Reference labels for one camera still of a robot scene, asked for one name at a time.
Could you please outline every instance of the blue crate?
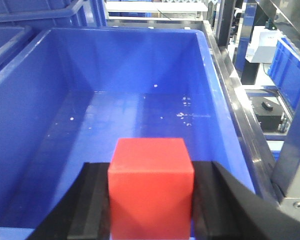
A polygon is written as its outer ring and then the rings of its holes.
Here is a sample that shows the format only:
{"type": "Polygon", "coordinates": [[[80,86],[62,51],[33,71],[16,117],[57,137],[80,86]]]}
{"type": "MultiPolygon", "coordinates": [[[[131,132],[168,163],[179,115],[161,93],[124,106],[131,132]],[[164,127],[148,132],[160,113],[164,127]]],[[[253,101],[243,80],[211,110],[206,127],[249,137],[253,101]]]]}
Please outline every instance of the blue crate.
{"type": "Polygon", "coordinates": [[[27,44],[32,34],[30,27],[0,27],[0,69],[27,44]]]}
{"type": "MultiPolygon", "coordinates": [[[[106,21],[102,1],[101,5],[100,0],[90,2],[98,26],[105,26],[99,24],[99,18],[106,21]]],[[[87,26],[83,3],[84,0],[0,0],[0,26],[31,26],[37,32],[54,26],[87,26]]]]}
{"type": "Polygon", "coordinates": [[[183,138],[253,190],[201,31],[41,32],[0,71],[0,227],[37,227],[84,162],[134,137],[183,138]]]}
{"type": "Polygon", "coordinates": [[[300,57],[287,43],[279,39],[268,75],[293,109],[300,99],[300,57]]]}

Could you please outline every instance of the blue plastic bin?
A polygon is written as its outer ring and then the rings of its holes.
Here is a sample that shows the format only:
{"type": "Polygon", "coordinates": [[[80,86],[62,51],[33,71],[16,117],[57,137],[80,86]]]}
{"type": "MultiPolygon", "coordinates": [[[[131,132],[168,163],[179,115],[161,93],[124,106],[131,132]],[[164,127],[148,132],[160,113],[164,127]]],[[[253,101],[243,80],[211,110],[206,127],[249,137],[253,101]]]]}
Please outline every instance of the blue plastic bin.
{"type": "MultiPolygon", "coordinates": [[[[87,26],[84,0],[0,0],[0,26],[31,26],[35,31],[87,26]]],[[[102,1],[90,0],[97,26],[105,26],[102,1]]]]}
{"type": "Polygon", "coordinates": [[[28,43],[32,34],[30,27],[0,27],[0,69],[28,43]]]}
{"type": "Polygon", "coordinates": [[[0,72],[0,227],[35,228],[84,162],[133,137],[184,138],[253,190],[201,31],[41,32],[0,72]]]}
{"type": "Polygon", "coordinates": [[[300,99],[300,57],[284,39],[279,39],[268,75],[296,109],[300,99]]]}

